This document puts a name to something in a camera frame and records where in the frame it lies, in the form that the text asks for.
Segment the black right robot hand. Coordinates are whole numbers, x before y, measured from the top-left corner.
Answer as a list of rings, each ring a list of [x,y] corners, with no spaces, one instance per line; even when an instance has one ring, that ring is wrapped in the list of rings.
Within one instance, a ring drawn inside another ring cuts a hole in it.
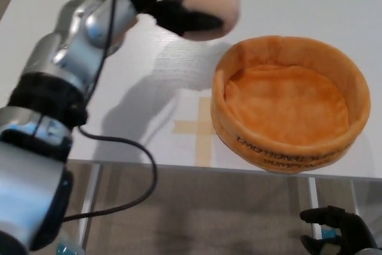
[[[310,254],[381,254],[381,248],[366,223],[355,213],[329,205],[303,210],[300,212],[300,219],[306,223],[338,229],[341,233],[322,239],[302,235],[300,241]]]

